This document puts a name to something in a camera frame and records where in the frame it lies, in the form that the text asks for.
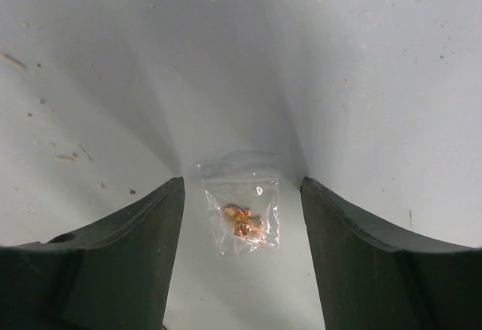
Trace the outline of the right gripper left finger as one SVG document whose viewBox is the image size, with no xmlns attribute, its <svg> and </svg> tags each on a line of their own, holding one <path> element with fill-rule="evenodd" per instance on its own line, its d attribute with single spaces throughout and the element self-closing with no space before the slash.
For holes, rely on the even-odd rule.
<svg viewBox="0 0 482 330">
<path fill-rule="evenodd" d="M 46 243 L 1 249 L 3 329 L 160 329 L 183 178 Z"/>
</svg>

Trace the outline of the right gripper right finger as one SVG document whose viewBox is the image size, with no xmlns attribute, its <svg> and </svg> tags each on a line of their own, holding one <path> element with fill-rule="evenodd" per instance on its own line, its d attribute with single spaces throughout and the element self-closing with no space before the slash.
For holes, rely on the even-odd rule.
<svg viewBox="0 0 482 330">
<path fill-rule="evenodd" d="M 315 179 L 300 188 L 327 329 L 479 329 L 481 251 L 401 228 Z"/>
</svg>

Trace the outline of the small brown paper scrap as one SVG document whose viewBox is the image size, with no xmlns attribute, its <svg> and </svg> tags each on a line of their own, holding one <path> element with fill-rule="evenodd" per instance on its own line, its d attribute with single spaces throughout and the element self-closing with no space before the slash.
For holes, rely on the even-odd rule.
<svg viewBox="0 0 482 330">
<path fill-rule="evenodd" d="M 220 257 L 279 248 L 279 176 L 274 154 L 235 151 L 197 168 Z"/>
</svg>

